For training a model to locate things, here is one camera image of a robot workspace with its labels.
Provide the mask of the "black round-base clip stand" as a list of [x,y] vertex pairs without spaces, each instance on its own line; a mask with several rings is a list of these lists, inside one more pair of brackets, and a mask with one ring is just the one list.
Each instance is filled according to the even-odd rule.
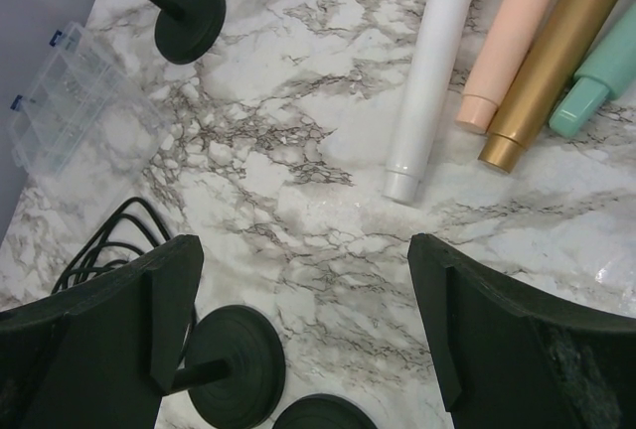
[[285,378],[285,354],[273,325],[254,308],[228,305],[195,326],[171,391],[186,391],[216,428],[254,428],[277,407]]

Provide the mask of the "black round-base clamp stand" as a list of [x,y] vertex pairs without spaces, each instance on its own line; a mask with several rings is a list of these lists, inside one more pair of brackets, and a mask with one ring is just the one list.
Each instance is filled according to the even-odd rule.
[[325,393],[311,394],[290,404],[275,420],[273,429],[377,429],[356,404]]

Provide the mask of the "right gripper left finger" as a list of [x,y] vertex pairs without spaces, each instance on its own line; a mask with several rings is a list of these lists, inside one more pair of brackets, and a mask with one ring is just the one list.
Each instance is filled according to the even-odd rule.
[[1,314],[4,428],[152,428],[175,373],[203,248],[179,235]]

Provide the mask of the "pink microphone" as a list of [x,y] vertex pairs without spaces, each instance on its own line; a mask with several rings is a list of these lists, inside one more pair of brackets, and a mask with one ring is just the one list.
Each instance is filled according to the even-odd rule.
[[502,0],[465,83],[455,123],[483,134],[503,103],[552,0]]

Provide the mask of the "green microphone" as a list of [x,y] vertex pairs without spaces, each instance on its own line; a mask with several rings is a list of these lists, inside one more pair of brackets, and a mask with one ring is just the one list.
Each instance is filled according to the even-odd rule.
[[632,5],[573,75],[549,128],[573,137],[599,107],[619,98],[635,79],[635,5]]

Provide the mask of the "gold microphone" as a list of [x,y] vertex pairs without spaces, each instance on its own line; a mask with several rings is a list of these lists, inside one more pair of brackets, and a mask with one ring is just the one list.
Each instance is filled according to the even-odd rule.
[[513,171],[618,0],[557,0],[488,128],[478,160]]

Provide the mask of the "white microphone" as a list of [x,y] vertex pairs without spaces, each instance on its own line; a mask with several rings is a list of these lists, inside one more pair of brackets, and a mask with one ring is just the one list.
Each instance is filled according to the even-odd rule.
[[423,179],[472,0],[426,0],[397,114],[383,195],[414,201]]

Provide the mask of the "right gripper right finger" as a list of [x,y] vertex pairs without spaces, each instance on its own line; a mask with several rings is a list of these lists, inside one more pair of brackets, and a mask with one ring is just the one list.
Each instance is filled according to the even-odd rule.
[[457,428],[631,428],[635,322],[498,272],[430,234],[407,254]]

